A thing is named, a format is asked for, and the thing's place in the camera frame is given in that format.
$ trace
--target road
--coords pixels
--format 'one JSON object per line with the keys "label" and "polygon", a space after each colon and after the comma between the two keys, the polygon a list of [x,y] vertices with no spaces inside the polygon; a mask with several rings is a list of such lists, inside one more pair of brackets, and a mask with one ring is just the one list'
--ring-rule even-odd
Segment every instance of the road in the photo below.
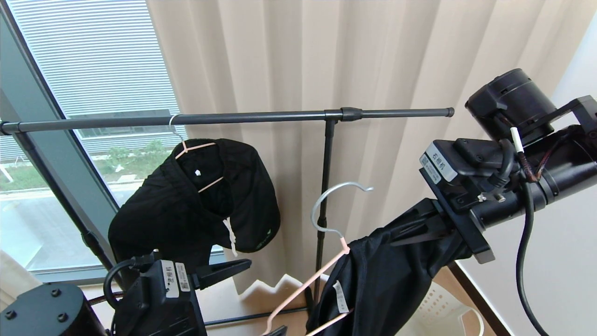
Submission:
{"label": "road", "polygon": [[[109,187],[122,205],[140,185]],[[0,194],[0,244],[30,271],[99,265],[51,191]]]}

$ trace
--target clothes rack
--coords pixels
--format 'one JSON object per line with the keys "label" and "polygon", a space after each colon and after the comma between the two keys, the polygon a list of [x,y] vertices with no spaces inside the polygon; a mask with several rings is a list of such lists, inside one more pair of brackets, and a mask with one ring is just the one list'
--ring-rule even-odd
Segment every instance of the clothes rack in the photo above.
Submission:
{"label": "clothes rack", "polygon": [[[228,113],[228,114],[181,114],[174,120],[172,125],[198,125],[198,124],[237,124],[237,123],[265,123],[277,121],[325,121],[325,142],[324,142],[324,163],[322,168],[321,191],[322,193],[329,188],[332,144],[334,139],[334,130],[339,121],[356,121],[369,118],[405,118],[405,117],[452,117],[454,108],[440,109],[385,109],[385,110],[362,110],[358,108],[340,108],[326,109],[321,111],[290,111],[290,112],[250,112],[250,113]],[[52,192],[56,195],[60,204],[65,209],[71,209],[66,197],[61,197],[56,182],[53,180],[48,167],[39,157],[35,147],[32,145],[27,133],[49,130],[73,130],[73,129],[93,129],[101,127],[126,127],[126,126],[166,126],[171,117],[134,117],[134,118],[104,118],[104,119],[86,119],[86,120],[54,120],[54,121],[22,121],[0,123],[0,136],[13,135],[21,145],[25,146],[25,151],[29,160],[39,170],[41,176],[46,180]],[[77,214],[73,211],[67,211],[77,229],[82,234],[86,245],[92,252],[98,256],[101,263],[109,270],[112,267],[107,255],[102,251],[97,238],[83,225]],[[327,200],[321,203],[319,210],[318,225],[327,227]],[[322,264],[324,250],[325,233],[317,233],[317,251],[315,258],[315,270],[319,270]],[[307,302],[307,313],[311,313],[314,305],[318,302],[320,280],[315,281],[314,291],[307,288],[304,292]],[[228,323],[232,320],[245,320],[251,318],[263,317],[263,314],[252,316],[236,317],[213,321],[209,325],[219,323]]]}

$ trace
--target white drawstring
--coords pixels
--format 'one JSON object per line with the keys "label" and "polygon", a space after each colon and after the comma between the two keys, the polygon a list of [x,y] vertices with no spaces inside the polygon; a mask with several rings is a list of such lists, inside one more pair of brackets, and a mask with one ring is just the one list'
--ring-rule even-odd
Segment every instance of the white drawstring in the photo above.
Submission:
{"label": "white drawstring", "polygon": [[238,256],[238,253],[236,253],[236,236],[234,235],[234,232],[232,231],[232,225],[230,224],[230,217],[224,219],[222,222],[224,222],[224,225],[228,229],[228,232],[230,232],[230,247],[232,250],[232,254],[234,254],[234,256]]}

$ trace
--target beige curtain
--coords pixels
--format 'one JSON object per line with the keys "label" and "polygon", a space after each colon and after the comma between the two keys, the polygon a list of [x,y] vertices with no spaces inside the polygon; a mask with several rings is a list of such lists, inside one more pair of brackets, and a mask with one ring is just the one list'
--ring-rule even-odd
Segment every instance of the beige curtain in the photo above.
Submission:
{"label": "beige curtain", "polygon": [[39,285],[38,279],[0,250],[0,311],[13,303],[17,296]]}
{"label": "beige curtain", "polygon": [[[159,1],[148,7],[185,114],[443,108],[453,118],[360,120],[336,128],[328,225],[348,241],[430,196],[418,158],[434,139],[478,138],[464,109],[494,77],[522,68],[554,91],[597,7],[595,1]],[[189,136],[257,148],[273,179],[282,230],[235,282],[274,286],[315,271],[309,213],[321,184],[324,123],[188,127]],[[324,261],[340,250],[328,235]]]}

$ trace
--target white hanger hook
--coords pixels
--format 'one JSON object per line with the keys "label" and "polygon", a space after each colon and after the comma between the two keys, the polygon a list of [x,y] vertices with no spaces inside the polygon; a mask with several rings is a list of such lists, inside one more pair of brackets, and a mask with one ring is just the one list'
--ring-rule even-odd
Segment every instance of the white hanger hook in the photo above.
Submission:
{"label": "white hanger hook", "polygon": [[177,135],[180,138],[180,141],[184,142],[183,137],[176,131],[176,126],[172,126],[172,120],[174,120],[175,117],[178,117],[178,114],[173,115],[169,122],[168,122],[168,127],[172,130],[172,133],[174,133],[175,135]]}
{"label": "white hanger hook", "polygon": [[319,207],[319,205],[321,204],[321,202],[323,202],[325,200],[326,197],[328,197],[331,193],[335,192],[336,190],[342,188],[342,187],[346,187],[347,185],[354,185],[355,187],[359,188],[360,190],[363,191],[371,191],[373,190],[373,187],[364,187],[362,184],[357,183],[357,182],[344,182],[344,183],[340,183],[337,184],[333,187],[331,187],[330,189],[327,189],[323,194],[321,194],[321,196],[319,196],[319,198],[317,199],[317,201],[315,202],[315,205],[313,205],[313,209],[311,210],[311,224],[313,224],[313,226],[321,232],[335,232],[337,233],[340,238],[344,238],[344,235],[342,235],[342,233],[338,230],[332,229],[332,228],[322,228],[319,225],[317,225],[317,223],[315,222],[315,212],[317,211],[317,208]]}

